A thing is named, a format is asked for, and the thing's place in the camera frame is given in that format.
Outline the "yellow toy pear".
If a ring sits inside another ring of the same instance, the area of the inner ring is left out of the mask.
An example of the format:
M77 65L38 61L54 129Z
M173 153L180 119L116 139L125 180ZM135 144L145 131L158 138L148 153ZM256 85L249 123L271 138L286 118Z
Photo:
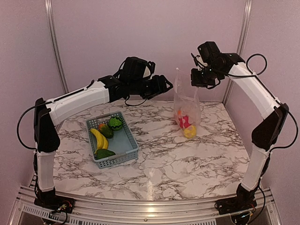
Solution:
M194 125L185 128L183 134L186 138L194 138L197 134L197 129Z

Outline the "green toy watermelon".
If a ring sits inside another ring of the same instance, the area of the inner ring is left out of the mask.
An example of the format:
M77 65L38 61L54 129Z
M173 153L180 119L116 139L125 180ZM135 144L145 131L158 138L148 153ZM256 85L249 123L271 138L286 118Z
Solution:
M108 127L112 131L119 131L123 128L123 122L120 117L111 117L108 121Z

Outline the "red toy apple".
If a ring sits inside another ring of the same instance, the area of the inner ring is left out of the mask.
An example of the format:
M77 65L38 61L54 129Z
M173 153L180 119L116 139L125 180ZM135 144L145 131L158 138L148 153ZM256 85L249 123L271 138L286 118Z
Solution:
M186 129L191 126L191 123L189 123L189 117L187 115L179 118L179 126L182 129Z

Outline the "green orange toy mango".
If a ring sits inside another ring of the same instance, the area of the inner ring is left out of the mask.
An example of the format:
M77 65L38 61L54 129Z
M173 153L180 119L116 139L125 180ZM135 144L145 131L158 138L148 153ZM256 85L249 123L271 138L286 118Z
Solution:
M114 136L113 130L107 124L99 124L98 130L103 136L105 136L108 139L111 139Z

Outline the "right aluminium corner post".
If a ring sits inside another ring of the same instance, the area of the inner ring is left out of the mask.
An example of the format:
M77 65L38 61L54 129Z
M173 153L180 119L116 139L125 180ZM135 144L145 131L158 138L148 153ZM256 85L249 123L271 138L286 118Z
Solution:
M241 30L240 30L240 37L239 37L238 47L237 47L237 51L236 51L239 56L242 55L243 50L245 48L245 43L246 43L248 29L249 29L249 23L250 23L250 17L251 17L251 12L252 12L252 5L253 5L252 0L245 1L242 25L241 25ZM222 101L224 106L226 106L228 103L232 89L233 89L233 82L230 80L225 89L225 94L224 94L223 101Z

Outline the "aluminium front frame rail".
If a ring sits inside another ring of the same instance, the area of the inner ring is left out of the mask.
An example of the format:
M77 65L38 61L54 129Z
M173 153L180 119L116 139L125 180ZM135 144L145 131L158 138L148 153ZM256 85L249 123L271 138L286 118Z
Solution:
M32 187L22 186L13 205L8 224L35 225L44 221L68 225L231 225L239 212L220 215L215 208L219 197L192 200L142 201L88 197L57 192L73 198L72 213L51 214L34 204Z

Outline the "left aluminium corner post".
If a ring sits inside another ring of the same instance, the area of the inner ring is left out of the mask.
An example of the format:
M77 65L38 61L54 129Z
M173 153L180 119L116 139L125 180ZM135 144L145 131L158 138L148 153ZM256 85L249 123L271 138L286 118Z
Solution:
M58 69L59 73L59 78L60 82L62 85L62 89L64 94L69 93L68 85L67 85L67 80L65 77L61 57L60 57L60 52L59 52L59 45L58 45L58 40L57 40L57 35L56 35L56 30L55 30L55 23L54 23L54 15L53 15L53 6L52 6L52 1L51 0L45 0L45 10L46 10L46 15L48 19L48 26L49 26L49 31L50 31L50 38L52 42L52 49L56 61L56 66Z

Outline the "clear zip top bag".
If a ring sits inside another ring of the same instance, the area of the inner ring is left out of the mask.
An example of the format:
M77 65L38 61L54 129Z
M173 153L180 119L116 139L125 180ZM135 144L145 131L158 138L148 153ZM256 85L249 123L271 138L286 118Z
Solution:
M194 125L197 129L200 124L201 117L198 89L191 86L190 74L180 70L179 68L176 68L173 103L174 119L181 130L181 133L183 134L184 129L179 126L179 118L177 117L178 110L181 110L182 117L187 115L189 117L189 123Z

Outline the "green toy pepper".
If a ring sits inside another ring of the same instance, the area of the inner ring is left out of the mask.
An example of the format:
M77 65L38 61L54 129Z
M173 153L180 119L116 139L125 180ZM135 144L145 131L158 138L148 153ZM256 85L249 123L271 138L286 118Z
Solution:
M116 153L111 150L98 149L95 152L95 159L100 160L100 159L107 158L107 157L114 156L114 155L116 155Z

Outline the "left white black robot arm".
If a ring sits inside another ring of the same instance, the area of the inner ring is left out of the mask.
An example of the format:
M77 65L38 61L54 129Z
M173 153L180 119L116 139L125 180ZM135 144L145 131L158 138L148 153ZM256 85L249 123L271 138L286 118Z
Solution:
M56 195L53 181L53 165L60 145L56 126L66 119L96 105L112 103L121 98L138 95L151 99L168 92L173 84L164 75L121 81L113 75L92 81L88 86L61 97L44 100L39 98L34 110L34 171L37 175L36 198L50 209L59 205L63 198Z

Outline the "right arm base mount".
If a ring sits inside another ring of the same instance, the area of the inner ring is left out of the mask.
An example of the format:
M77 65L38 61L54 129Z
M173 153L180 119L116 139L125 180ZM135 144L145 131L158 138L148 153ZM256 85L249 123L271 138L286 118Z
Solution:
M247 191L241 186L241 184L239 184L235 197L219 199L215 202L214 206L220 215L255 208L257 206L255 200L256 190L257 188Z

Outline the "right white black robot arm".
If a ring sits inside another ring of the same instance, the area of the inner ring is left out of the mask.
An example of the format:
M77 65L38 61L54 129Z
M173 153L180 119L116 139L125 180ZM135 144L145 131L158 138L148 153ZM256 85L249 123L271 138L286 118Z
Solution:
M292 114L238 54L214 51L191 56L196 65L191 70L192 86L212 89L228 77L246 94L262 119L251 133L250 163L232 200L232 206L242 210L259 188L286 118Z

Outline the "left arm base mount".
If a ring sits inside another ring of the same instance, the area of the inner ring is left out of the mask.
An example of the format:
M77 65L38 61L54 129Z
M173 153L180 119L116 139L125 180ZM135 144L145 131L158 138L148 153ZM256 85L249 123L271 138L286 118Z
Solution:
M36 199L34 204L43 208L58 210L60 207L65 205L65 210L67 213L71 213L73 211L75 200L73 198L56 195L56 190L50 191L41 191L35 190Z

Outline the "aluminium corner post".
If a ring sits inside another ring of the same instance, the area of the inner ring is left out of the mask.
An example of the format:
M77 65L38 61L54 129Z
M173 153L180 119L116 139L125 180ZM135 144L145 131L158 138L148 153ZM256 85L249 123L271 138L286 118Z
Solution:
M239 37L238 47L237 47L237 51L236 51L239 56L242 55L243 50L245 48L245 43L246 43L248 29L249 29L249 23L250 23L250 17L251 17L251 12L252 12L252 5L253 5L252 0L245 1L242 25L241 25L241 30L240 30L240 37ZM224 106L226 106L228 103L232 89L233 89L233 82L230 80L225 89L225 94L224 94L223 101L222 101Z
M69 93L68 85L67 85L67 80L65 77L61 57L60 57L60 52L59 52L59 45L58 45L58 40L57 40L57 35L56 35L56 30L55 30L55 23L54 23L54 15L53 15L53 6L52 6L52 1L51 0L45 0L45 10L46 10L46 15L48 19L48 26L49 26L49 31L50 31L50 38L52 42L52 49L56 61L56 66L58 69L59 73L59 78L60 82L62 85L62 89L64 94Z

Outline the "blue-grey perforated plastic basket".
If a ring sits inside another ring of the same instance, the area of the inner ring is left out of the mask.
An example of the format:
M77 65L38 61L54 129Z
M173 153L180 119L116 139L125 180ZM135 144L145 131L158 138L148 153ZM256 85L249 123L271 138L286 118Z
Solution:
M114 131L114 135L108 140L108 152L114 152L114 155L107 155L102 159L97 158L97 139L91 133L91 129L97 129L100 124L108 125L110 118L118 117L122 121L122 127L118 131ZM98 168L103 169L113 165L125 163L130 160L138 159L139 146L127 125L122 112L116 111L104 115L100 115L86 120L86 128L89 136L90 149L92 158Z

